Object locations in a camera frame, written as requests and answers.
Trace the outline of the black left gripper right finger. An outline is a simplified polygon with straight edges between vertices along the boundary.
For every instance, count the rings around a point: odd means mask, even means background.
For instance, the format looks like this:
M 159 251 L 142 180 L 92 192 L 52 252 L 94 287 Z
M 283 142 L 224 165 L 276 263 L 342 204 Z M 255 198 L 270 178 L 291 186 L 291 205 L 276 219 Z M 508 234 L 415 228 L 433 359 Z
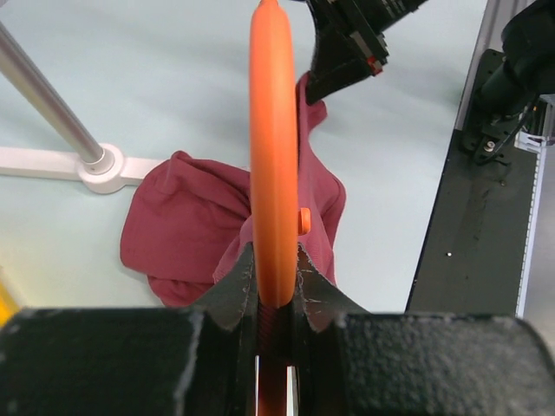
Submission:
M 503 315 L 372 314 L 297 255 L 299 415 L 551 415 L 554 360 Z

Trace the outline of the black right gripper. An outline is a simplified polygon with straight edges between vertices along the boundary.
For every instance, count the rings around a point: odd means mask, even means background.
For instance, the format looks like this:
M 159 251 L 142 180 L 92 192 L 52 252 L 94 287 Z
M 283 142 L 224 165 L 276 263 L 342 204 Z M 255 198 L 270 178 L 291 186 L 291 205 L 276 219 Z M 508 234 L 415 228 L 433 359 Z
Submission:
M 317 101 L 380 74 L 389 52 L 383 31 L 427 0 L 309 1 L 316 42 L 305 87 Z

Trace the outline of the maroon tank top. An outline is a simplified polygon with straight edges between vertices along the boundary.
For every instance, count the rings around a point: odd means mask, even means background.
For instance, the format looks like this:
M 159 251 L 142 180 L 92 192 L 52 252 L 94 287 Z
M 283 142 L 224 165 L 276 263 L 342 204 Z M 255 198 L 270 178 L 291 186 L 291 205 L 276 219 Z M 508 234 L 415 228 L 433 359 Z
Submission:
M 310 210 L 310 232 L 298 240 L 316 269 L 334 282 L 333 245 L 346 191 L 310 146 L 327 117 L 323 101 L 310 105 L 297 82 L 298 200 Z M 164 305 L 187 306 L 226 276 L 252 241 L 250 173 L 178 151 L 136 189 L 121 233 L 122 264 L 147 277 Z

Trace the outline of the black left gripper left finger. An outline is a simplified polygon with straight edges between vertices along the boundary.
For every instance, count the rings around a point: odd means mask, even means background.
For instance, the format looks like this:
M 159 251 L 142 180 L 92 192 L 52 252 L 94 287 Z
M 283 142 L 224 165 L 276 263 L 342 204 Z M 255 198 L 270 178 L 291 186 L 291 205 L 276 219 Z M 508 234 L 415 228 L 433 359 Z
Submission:
M 252 415 L 251 246 L 185 308 L 23 309 L 1 330 L 4 415 Z

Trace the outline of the orange plastic hanger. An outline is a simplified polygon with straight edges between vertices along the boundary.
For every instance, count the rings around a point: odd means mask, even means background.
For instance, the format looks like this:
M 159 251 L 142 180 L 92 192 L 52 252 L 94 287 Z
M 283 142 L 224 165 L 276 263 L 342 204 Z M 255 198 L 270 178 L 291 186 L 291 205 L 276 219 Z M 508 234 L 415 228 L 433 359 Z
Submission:
M 251 19 L 250 181 L 258 296 L 270 309 L 292 299 L 297 238 L 310 228 L 298 206 L 297 99 L 291 26 L 277 1 L 262 1 Z

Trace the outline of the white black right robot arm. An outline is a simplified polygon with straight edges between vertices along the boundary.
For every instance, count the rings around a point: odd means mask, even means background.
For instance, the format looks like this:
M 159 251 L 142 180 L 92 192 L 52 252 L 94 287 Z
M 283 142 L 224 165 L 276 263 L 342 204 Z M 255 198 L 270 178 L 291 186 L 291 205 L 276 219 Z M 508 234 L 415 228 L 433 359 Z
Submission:
M 389 52 L 384 31 L 419 1 L 310 1 L 316 43 L 305 84 L 309 104 L 382 72 Z M 480 87 L 477 107 L 512 117 L 537 95 L 554 91 L 554 3 L 535 1 L 501 33 L 505 60 Z

